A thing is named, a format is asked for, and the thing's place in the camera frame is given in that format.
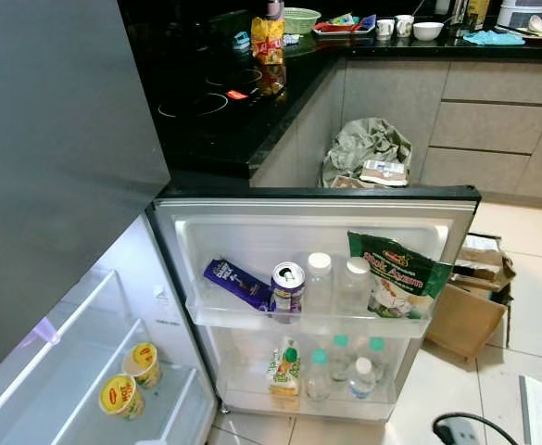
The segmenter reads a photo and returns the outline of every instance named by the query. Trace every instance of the water bottle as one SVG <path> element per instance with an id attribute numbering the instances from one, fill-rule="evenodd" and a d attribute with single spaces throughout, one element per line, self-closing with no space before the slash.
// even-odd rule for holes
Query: water bottle
<path id="1" fill-rule="evenodd" d="M 382 380 L 386 366 L 385 340 L 382 337 L 370 338 L 370 360 L 372 361 L 375 382 Z"/>
<path id="2" fill-rule="evenodd" d="M 315 252 L 308 256 L 305 308 L 311 312 L 330 311 L 333 296 L 333 264 L 330 255 Z"/>
<path id="3" fill-rule="evenodd" d="M 369 297 L 370 264 L 361 257 L 350 258 L 341 286 L 341 311 L 346 314 L 365 313 Z"/>
<path id="4" fill-rule="evenodd" d="M 334 336 L 333 348 L 329 357 L 330 376 L 335 382 L 347 380 L 347 370 L 351 364 L 348 350 L 348 336 Z"/>
<path id="5" fill-rule="evenodd" d="M 365 357 L 359 357 L 355 362 L 355 370 L 349 378 L 348 387 L 358 399 L 367 399 L 375 388 L 375 375 L 372 361 Z"/>
<path id="6" fill-rule="evenodd" d="M 313 401 L 325 401 L 330 396 L 330 376 L 328 376 L 327 356 L 325 350 L 314 350 L 311 353 L 311 368 L 306 379 L 306 394 Z"/>

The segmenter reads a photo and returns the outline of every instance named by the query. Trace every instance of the mug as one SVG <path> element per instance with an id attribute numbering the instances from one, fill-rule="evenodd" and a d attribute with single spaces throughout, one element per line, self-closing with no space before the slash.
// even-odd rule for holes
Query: mug
<path id="1" fill-rule="evenodd" d="M 397 19 L 397 35 L 398 37 L 410 37 L 412 32 L 412 23 L 415 21 L 413 16 L 402 15 L 396 16 Z"/>
<path id="2" fill-rule="evenodd" d="M 393 19 L 380 19 L 376 21 L 375 34 L 378 40 L 389 40 L 394 32 Z"/>

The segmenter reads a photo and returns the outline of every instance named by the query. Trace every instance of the white floor tile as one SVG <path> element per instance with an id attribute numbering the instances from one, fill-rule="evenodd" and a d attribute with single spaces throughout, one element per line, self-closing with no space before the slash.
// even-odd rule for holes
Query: white floor tile
<path id="1" fill-rule="evenodd" d="M 386 426 L 298 418 L 291 445 L 441 445 L 431 423 L 452 411 L 481 414 L 475 364 L 426 343 Z"/>
<path id="2" fill-rule="evenodd" d="M 542 374 L 542 358 L 485 346 L 478 359 L 485 418 L 523 443 L 519 375 Z M 497 433 L 488 434 L 487 445 L 507 445 Z"/>
<path id="3" fill-rule="evenodd" d="M 215 426 L 211 428 L 208 434 L 207 445 L 259 445 L 252 440 L 240 438 L 234 434 L 230 434 Z"/>
<path id="4" fill-rule="evenodd" d="M 293 417 L 218 413 L 213 425 L 262 445 L 286 445 L 291 437 L 294 420 Z"/>
<path id="5" fill-rule="evenodd" d="M 542 356 L 542 258 L 510 256 L 516 271 L 511 282 L 510 349 Z"/>
<path id="6" fill-rule="evenodd" d="M 511 252 L 542 257 L 542 210 L 482 203 L 472 232 L 500 235 L 501 246 Z"/>

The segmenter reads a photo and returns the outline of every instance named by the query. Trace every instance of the dish towel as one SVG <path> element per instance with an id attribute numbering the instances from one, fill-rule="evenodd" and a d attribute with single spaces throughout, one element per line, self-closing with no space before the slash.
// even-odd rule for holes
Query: dish towel
<path id="1" fill-rule="evenodd" d="M 479 31 L 466 34 L 464 40 L 477 45 L 523 45 L 524 39 L 515 34 L 500 34 L 494 31 Z"/>

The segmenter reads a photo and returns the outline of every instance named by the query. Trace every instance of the black cable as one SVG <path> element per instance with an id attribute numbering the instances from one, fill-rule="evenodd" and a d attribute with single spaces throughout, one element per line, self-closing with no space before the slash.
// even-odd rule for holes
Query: black cable
<path id="1" fill-rule="evenodd" d="M 477 420 L 477 421 L 481 422 L 482 424 L 485 424 L 485 425 L 490 426 L 493 429 L 495 429 L 511 445 L 518 445 L 518 442 L 516 442 L 514 439 L 512 439 L 511 436 L 508 433 L 506 433 L 503 429 L 501 429 L 500 426 L 495 425 L 493 422 L 491 422 L 490 420 L 486 420 L 484 417 L 481 417 L 480 415 L 470 414 L 470 413 L 447 413 L 447 414 L 441 414 L 440 416 L 436 417 L 436 419 L 431 424 L 431 429 L 433 430 L 434 434 L 436 436 L 438 436 L 442 440 L 443 440 L 443 438 L 441 438 L 440 435 L 438 434 L 440 432 L 441 427 L 436 426 L 436 424 L 441 422 L 442 420 L 449 419 L 451 417 L 464 417 L 464 418 L 467 418 L 467 419 Z"/>

